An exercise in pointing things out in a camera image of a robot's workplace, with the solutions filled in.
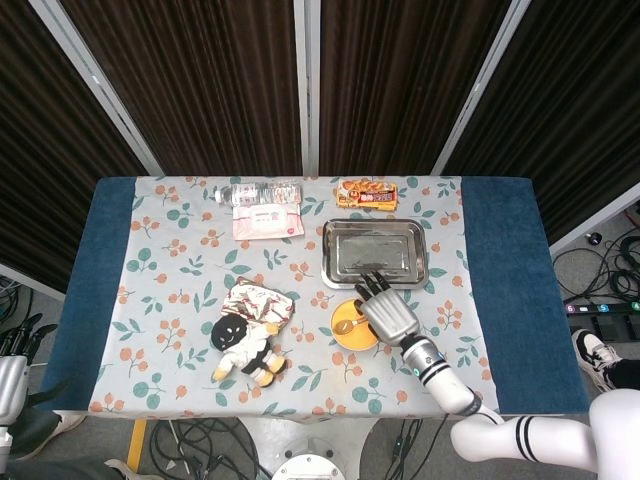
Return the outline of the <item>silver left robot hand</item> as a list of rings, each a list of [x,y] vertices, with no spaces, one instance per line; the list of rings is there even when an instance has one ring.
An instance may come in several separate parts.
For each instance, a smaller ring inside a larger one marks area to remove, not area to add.
[[[42,313],[32,315],[17,327],[0,333],[0,431],[7,430],[17,420],[24,406],[52,400],[70,384],[69,380],[62,380],[48,390],[28,394],[35,354],[42,340],[58,327],[47,324],[35,330],[42,316]]]

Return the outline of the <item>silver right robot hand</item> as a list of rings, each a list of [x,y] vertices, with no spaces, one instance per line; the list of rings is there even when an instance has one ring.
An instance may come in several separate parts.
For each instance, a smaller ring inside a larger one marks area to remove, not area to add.
[[[415,313],[378,271],[362,273],[361,278],[355,285],[359,298],[354,305],[380,341],[399,346],[405,337],[419,333]]]

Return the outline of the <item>clear plastic spoon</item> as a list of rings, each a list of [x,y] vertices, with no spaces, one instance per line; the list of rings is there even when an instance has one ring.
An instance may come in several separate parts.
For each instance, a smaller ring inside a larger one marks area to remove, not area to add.
[[[346,335],[350,333],[356,326],[366,322],[367,319],[364,316],[357,319],[340,320],[332,327],[332,331],[336,335]]]

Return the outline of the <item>dark shoe white sole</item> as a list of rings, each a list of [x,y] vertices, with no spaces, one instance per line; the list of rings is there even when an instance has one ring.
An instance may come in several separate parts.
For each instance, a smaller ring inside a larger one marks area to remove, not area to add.
[[[9,458],[25,460],[37,455],[56,436],[78,427],[85,419],[85,415],[69,412],[23,410],[9,427],[13,437]]]

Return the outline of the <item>rectangular steel tray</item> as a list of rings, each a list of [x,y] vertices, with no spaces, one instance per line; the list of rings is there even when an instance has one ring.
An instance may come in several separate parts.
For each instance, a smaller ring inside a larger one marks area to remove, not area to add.
[[[396,289],[429,280],[423,227],[408,219],[332,219],[323,226],[321,276],[332,289],[350,290],[379,272]]]

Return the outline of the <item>person dark trouser leg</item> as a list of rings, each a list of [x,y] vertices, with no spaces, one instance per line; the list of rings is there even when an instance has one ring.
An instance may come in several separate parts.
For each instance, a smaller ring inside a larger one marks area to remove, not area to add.
[[[621,359],[603,369],[605,385],[609,390],[640,390],[640,360]]]
[[[10,461],[0,480],[125,480],[123,474],[91,457]]]

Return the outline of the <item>orange curry box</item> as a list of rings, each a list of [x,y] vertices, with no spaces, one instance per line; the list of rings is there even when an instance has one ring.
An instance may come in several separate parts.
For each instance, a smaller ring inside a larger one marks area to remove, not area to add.
[[[369,208],[395,211],[398,188],[394,183],[370,179],[343,179],[336,189],[336,204],[340,208]]]

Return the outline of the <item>yellow floor tape strip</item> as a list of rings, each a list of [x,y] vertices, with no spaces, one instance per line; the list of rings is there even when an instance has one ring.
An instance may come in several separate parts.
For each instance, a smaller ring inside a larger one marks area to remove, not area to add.
[[[127,465],[135,473],[138,472],[142,452],[144,449],[144,439],[146,434],[147,421],[136,419],[131,432],[129,450],[127,455]]]

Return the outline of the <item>black plush doll white robe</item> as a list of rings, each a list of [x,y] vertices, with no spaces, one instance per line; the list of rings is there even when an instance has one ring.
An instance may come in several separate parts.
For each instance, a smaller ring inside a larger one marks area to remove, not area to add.
[[[222,382],[237,368],[258,387],[270,386],[287,369],[287,359],[271,348],[270,338],[278,333],[274,323],[254,324],[237,314],[222,316],[210,334],[212,345],[222,353],[212,380]]]

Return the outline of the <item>pink wet wipes pack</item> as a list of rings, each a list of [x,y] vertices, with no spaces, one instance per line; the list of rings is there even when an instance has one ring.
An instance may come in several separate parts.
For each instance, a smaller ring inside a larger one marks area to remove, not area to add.
[[[269,240],[304,234],[298,204],[260,204],[233,208],[236,241]]]

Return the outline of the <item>clear plastic water bottle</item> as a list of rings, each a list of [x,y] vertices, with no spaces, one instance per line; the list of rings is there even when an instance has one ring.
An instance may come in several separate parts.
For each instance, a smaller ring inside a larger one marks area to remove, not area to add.
[[[298,204],[302,200],[302,186],[298,182],[238,183],[218,189],[214,200],[229,207]]]

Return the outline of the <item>black and white sneaker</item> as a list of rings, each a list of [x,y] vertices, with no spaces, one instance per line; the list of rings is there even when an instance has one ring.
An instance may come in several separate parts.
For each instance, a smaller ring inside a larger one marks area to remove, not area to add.
[[[610,373],[622,360],[615,349],[586,329],[576,330],[571,339],[580,368],[596,387],[601,392],[615,389]]]

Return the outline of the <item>floral print tablecloth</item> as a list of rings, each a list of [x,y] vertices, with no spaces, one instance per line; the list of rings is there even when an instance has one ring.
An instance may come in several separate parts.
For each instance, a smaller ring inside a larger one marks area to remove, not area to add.
[[[302,183],[304,234],[236,241],[231,211],[214,200],[222,177],[140,178],[91,413],[126,417],[273,416],[314,422],[351,417],[421,417],[438,405],[397,349],[352,352],[332,336],[331,318],[351,297],[321,276],[324,224],[372,219],[336,204],[338,178]],[[239,371],[222,382],[210,341],[223,300],[240,277],[295,302],[276,353],[286,371],[268,388]]]

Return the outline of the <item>black power strip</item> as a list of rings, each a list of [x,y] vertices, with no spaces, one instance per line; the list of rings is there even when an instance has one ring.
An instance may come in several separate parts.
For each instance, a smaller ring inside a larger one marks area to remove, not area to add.
[[[631,301],[623,303],[587,303],[576,304],[566,303],[565,310],[568,315],[618,315],[633,316],[640,315],[640,301]]]

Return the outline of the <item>dark corrugated partition panel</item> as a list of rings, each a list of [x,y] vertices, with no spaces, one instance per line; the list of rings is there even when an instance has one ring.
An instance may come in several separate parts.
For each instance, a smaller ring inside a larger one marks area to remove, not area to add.
[[[427,175],[511,0],[322,0],[319,171]]]
[[[65,292],[97,182],[144,172],[28,0],[0,0],[0,265]]]
[[[60,1],[166,174],[301,174],[292,0]]]
[[[529,179],[550,242],[640,183],[640,0],[530,0],[444,170]]]

